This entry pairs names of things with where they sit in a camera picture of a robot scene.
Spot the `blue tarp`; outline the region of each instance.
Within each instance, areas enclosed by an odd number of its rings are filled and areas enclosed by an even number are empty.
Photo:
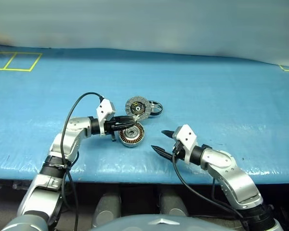
[[[142,122],[146,135],[135,148],[109,136],[83,141],[72,170],[77,181],[179,183],[171,162],[151,144],[171,151],[160,133],[189,124],[199,144],[231,153],[257,184],[289,183],[289,72],[255,61],[107,49],[0,47],[16,54],[0,70],[0,179],[32,179],[63,127],[74,101],[95,91],[125,115],[136,95],[161,102],[160,116]],[[12,54],[0,53],[0,68]],[[96,116],[87,96],[73,116]],[[189,183],[211,183],[195,165],[179,162]]]

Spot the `black joint ring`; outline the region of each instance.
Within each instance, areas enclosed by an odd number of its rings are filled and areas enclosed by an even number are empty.
[[[153,101],[153,100],[149,100],[149,103],[150,103],[151,105],[153,105],[153,107],[152,107],[152,112],[150,113],[150,116],[158,116],[159,114],[162,113],[162,111],[163,111],[163,105],[161,105],[159,102],[156,102],[156,101]],[[154,112],[154,111],[153,111],[154,108],[159,109],[159,111]]]

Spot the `black cable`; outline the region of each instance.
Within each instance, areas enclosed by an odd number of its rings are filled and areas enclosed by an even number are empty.
[[[79,158],[79,152],[77,152],[77,156],[76,159],[73,161],[73,163],[71,164],[70,167],[73,167],[74,164],[77,162]],[[67,176],[67,172],[64,173],[63,178],[62,178],[62,183],[61,183],[61,195],[62,195],[62,199],[64,204],[66,205],[68,210],[74,211],[72,209],[72,207],[68,204],[67,199],[66,199],[66,190],[65,190],[65,182],[66,182],[66,176]]]
[[[229,205],[229,204],[227,204],[227,203],[225,203],[223,201],[219,201],[219,200],[215,199],[214,194],[215,194],[215,178],[213,178],[213,182],[212,182],[211,199],[213,201],[215,201],[215,202],[217,202],[217,203],[219,203],[219,204],[231,209],[231,210],[236,211],[233,207],[231,207],[231,205]],[[241,224],[242,224],[243,228],[245,230],[249,230],[249,227],[248,227],[247,223],[243,220],[243,216],[237,211],[236,211],[236,214],[239,216],[239,219],[241,221]]]
[[[104,99],[103,96],[101,96],[100,94],[98,93],[95,93],[95,92],[87,92],[87,93],[84,93],[83,95],[81,95],[77,100],[76,102],[74,103],[74,105],[72,106],[71,110],[69,111],[67,117],[66,117],[66,120],[64,122],[64,126],[63,126],[63,129],[62,129],[62,135],[61,135],[61,142],[60,142],[60,150],[61,150],[61,156],[62,156],[62,162],[63,162],[63,165],[66,167],[66,158],[65,158],[65,155],[64,155],[64,150],[63,150],[63,141],[64,141],[64,136],[66,134],[66,127],[67,127],[67,124],[68,124],[68,121],[75,109],[75,107],[77,106],[77,104],[80,102],[80,100],[85,97],[86,95],[97,95],[99,98],[100,98],[100,102],[102,102],[102,100]],[[75,184],[73,182],[73,179],[72,179],[72,176],[69,172],[69,169],[66,168],[66,172],[64,174],[64,177],[62,179],[62,185],[65,184],[65,179],[66,179],[66,176],[68,176],[69,178],[69,181],[71,183],[71,186],[72,186],[72,191],[73,191],[73,194],[74,194],[74,197],[75,197],[75,226],[74,226],[74,231],[77,231],[77,226],[78,226],[78,217],[79,217],[79,205],[78,205],[78,198],[77,198],[77,194],[76,194],[76,188],[75,188]],[[66,206],[71,209],[71,207],[67,204],[67,201],[66,201],[66,198],[63,198],[63,201],[64,203],[66,204]]]
[[[219,203],[217,203],[217,202],[215,202],[215,201],[213,201],[213,200],[210,200],[209,198],[201,195],[200,193],[198,193],[198,192],[196,192],[194,189],[192,189],[192,188],[185,182],[185,180],[182,178],[182,176],[181,176],[181,174],[180,174],[180,172],[179,172],[179,170],[178,170],[178,167],[177,167],[177,165],[176,165],[176,160],[175,160],[175,154],[172,155],[171,160],[172,160],[172,164],[173,164],[173,167],[174,167],[174,171],[175,171],[175,173],[177,174],[178,178],[180,179],[180,181],[182,182],[182,184],[183,184],[185,187],[187,187],[192,193],[196,194],[196,195],[199,196],[201,199],[203,199],[203,200],[211,203],[212,205],[215,205],[215,206],[219,207],[219,208],[222,209],[222,210],[225,210],[225,211],[227,211],[227,212],[229,212],[229,213],[235,213],[235,214],[237,214],[240,218],[243,218],[242,215],[241,215],[239,212],[237,212],[234,208],[231,208],[231,209],[230,209],[230,208],[227,208],[227,207],[225,207],[225,206],[223,206],[223,205],[221,205],[221,204],[219,204]]]

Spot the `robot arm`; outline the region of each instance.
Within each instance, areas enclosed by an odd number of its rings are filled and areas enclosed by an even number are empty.
[[[251,231],[282,231],[274,220],[271,208],[263,203],[263,198],[250,176],[236,165],[232,155],[216,151],[207,145],[199,147],[196,135],[188,125],[178,127],[175,132],[162,131],[176,143],[173,155],[185,163],[201,166],[220,184],[230,205],[242,215]],[[172,155],[164,149],[152,146],[162,157],[171,160]]]
[[[107,99],[102,100],[96,111],[97,118],[80,117],[68,121],[63,140],[65,165],[60,148],[62,133],[55,137],[39,174],[33,179],[18,208],[17,218],[4,231],[43,231],[55,227],[63,203],[60,191],[63,175],[76,159],[81,141],[94,134],[110,134],[114,140],[114,131],[129,128],[135,123],[130,116],[113,117],[115,108]]]

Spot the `yellow square marking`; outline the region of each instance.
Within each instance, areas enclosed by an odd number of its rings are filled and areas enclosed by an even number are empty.
[[[43,55],[43,53],[37,53],[37,52],[11,52],[11,51],[0,51],[0,54],[12,54],[13,56],[9,59],[9,61],[6,63],[6,65],[3,68],[0,68],[0,71],[32,71],[32,69],[35,67],[35,65],[38,63],[39,59]],[[34,63],[29,69],[17,69],[17,68],[8,68],[12,60],[15,58],[18,54],[34,54],[38,55]]]

